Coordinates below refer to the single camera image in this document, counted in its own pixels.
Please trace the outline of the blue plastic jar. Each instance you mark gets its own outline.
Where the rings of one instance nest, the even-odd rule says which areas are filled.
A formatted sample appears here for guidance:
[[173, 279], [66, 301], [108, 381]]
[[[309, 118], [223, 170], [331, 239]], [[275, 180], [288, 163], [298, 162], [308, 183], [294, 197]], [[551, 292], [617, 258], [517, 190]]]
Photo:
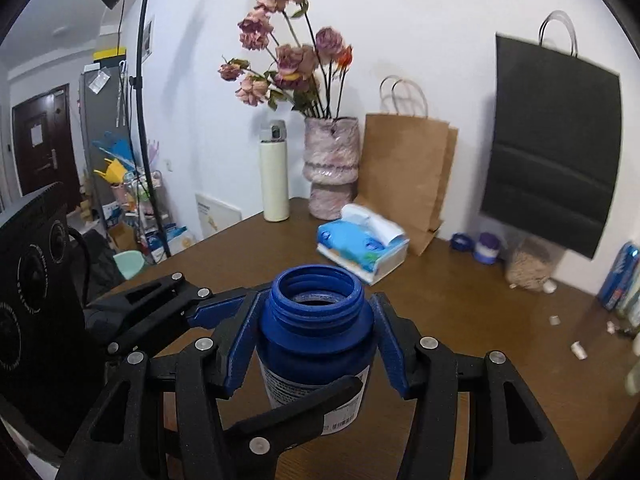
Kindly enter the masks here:
[[375, 354], [372, 310], [355, 275], [308, 264], [271, 283], [256, 350], [273, 408], [343, 376], [367, 385]]

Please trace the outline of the cluttered storage rack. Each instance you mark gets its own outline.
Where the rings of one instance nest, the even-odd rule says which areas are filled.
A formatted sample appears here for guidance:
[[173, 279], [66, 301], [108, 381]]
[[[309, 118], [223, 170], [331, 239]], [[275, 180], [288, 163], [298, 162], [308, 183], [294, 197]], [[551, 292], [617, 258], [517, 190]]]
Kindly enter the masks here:
[[172, 218], [162, 174], [145, 177], [129, 139], [107, 131], [90, 148], [96, 200], [117, 248], [138, 248], [159, 263], [195, 245], [195, 235]]

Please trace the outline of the white board on floor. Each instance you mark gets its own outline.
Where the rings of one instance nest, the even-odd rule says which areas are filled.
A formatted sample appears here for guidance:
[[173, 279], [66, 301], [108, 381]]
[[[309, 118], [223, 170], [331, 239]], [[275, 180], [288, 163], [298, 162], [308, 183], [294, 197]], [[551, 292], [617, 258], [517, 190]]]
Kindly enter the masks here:
[[202, 193], [195, 194], [198, 220], [204, 238], [209, 238], [242, 221], [242, 212]]

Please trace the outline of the small purple white jar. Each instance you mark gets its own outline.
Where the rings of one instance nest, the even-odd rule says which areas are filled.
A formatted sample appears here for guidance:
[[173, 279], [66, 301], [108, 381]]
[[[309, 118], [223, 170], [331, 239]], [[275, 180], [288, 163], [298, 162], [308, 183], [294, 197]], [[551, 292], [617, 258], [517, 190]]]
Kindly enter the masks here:
[[476, 261], [490, 266], [498, 260], [500, 249], [501, 240], [498, 236], [489, 232], [481, 232], [473, 249], [473, 257]]

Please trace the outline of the blue tissue box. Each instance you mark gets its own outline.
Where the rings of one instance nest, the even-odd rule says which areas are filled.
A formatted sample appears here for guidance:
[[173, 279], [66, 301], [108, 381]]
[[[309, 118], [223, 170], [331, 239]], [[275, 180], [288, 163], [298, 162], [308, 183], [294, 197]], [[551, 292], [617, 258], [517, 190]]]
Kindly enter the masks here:
[[409, 237], [401, 226], [376, 212], [347, 204], [340, 218], [317, 231], [317, 250], [368, 285], [386, 278], [406, 260]]

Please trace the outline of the clear container of seeds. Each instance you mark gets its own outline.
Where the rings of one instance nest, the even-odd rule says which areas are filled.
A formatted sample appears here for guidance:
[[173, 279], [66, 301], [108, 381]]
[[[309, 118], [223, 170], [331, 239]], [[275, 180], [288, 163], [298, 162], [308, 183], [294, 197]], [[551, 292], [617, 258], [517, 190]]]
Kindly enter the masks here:
[[504, 277], [512, 288], [541, 292], [558, 261], [558, 248], [548, 240], [527, 235], [506, 252]]

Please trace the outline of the white bottle cap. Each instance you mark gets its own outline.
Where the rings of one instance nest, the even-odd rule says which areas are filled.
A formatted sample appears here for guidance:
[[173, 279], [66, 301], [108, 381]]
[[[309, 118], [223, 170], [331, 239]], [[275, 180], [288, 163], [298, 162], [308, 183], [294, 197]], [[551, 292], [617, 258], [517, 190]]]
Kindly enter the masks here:
[[555, 281], [552, 280], [547, 280], [544, 282], [544, 284], [542, 284], [542, 290], [546, 294], [553, 294], [556, 291], [557, 287], [558, 285], [555, 283]]

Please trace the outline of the white paper scrap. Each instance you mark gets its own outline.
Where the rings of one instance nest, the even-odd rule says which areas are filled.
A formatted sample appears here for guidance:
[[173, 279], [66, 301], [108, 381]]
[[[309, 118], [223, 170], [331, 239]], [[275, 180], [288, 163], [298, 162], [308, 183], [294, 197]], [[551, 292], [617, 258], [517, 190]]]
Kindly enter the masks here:
[[588, 358], [588, 354], [582, 344], [579, 341], [574, 341], [570, 345], [570, 351], [576, 356], [579, 361], [583, 361]]

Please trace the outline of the dark wooden door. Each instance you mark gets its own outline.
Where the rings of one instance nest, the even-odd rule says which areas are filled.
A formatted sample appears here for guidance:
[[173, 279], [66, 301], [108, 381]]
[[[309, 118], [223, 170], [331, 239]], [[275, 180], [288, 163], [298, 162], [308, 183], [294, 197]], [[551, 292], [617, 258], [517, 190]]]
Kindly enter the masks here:
[[61, 182], [67, 211], [81, 202], [68, 84], [12, 107], [13, 154], [22, 194]]

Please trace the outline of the brown paper bag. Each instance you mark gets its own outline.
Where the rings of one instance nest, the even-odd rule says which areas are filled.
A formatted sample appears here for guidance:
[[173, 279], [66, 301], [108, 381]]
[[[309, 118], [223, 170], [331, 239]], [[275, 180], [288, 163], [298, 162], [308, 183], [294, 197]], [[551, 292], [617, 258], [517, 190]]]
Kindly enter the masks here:
[[399, 224], [409, 250], [420, 256], [442, 225], [458, 129], [431, 118], [421, 87], [399, 76], [378, 86], [390, 113], [364, 120], [356, 203]]

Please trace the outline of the blue drink can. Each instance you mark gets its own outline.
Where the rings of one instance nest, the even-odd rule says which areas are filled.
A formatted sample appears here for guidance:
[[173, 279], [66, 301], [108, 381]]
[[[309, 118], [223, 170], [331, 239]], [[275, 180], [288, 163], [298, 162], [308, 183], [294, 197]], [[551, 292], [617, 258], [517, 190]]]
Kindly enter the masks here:
[[623, 244], [608, 271], [597, 298], [605, 310], [613, 311], [626, 294], [639, 263], [639, 246], [634, 242]]

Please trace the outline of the grey refrigerator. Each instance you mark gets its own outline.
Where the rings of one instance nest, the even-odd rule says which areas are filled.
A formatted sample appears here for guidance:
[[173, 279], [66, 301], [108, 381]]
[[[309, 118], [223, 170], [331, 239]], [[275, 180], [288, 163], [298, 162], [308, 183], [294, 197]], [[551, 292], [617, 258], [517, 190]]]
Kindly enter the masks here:
[[102, 58], [86, 65], [79, 77], [79, 113], [82, 146], [92, 191], [93, 207], [104, 220], [103, 207], [114, 202], [111, 185], [96, 174], [105, 171], [105, 159], [113, 157], [111, 147], [119, 140], [127, 142], [122, 117], [120, 76], [126, 67], [123, 55]]

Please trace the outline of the pink ceramic vase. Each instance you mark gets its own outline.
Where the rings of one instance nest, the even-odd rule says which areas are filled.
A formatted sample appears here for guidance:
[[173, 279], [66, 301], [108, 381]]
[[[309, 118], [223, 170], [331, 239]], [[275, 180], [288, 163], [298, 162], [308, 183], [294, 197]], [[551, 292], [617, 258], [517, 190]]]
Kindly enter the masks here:
[[305, 119], [303, 175], [310, 182], [309, 212], [335, 220], [354, 199], [360, 162], [356, 118]]

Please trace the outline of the black paper bag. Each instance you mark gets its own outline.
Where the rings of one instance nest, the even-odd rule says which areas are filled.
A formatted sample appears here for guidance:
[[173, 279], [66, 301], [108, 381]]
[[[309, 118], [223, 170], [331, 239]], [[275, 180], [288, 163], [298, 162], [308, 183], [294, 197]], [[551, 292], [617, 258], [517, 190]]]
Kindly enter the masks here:
[[615, 191], [620, 77], [582, 60], [561, 10], [570, 52], [496, 38], [495, 125], [483, 214], [587, 258], [600, 243]]

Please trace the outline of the dried pink flowers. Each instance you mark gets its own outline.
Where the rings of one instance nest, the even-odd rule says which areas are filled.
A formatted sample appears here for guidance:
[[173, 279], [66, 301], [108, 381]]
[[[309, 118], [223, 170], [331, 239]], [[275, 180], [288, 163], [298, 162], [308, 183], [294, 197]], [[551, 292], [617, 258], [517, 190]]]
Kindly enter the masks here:
[[219, 66], [219, 77], [238, 85], [234, 95], [242, 103], [270, 110], [286, 103], [306, 118], [340, 118], [354, 49], [337, 29], [315, 29], [309, 8], [309, 0], [256, 0], [239, 21], [242, 49], [269, 58], [263, 70], [245, 58]]

